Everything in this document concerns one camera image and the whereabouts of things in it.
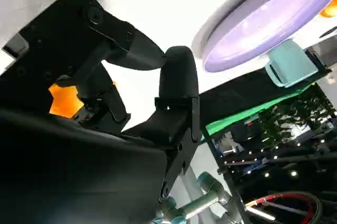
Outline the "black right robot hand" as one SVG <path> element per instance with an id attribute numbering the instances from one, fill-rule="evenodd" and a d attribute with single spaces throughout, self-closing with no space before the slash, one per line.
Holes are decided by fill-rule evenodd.
<path id="1" fill-rule="evenodd" d="M 162 51 L 97 0 L 56 0 L 4 51 L 1 223 L 152 223 L 201 138 L 191 50 Z M 103 61 L 160 70 L 147 121 L 125 130 Z"/>

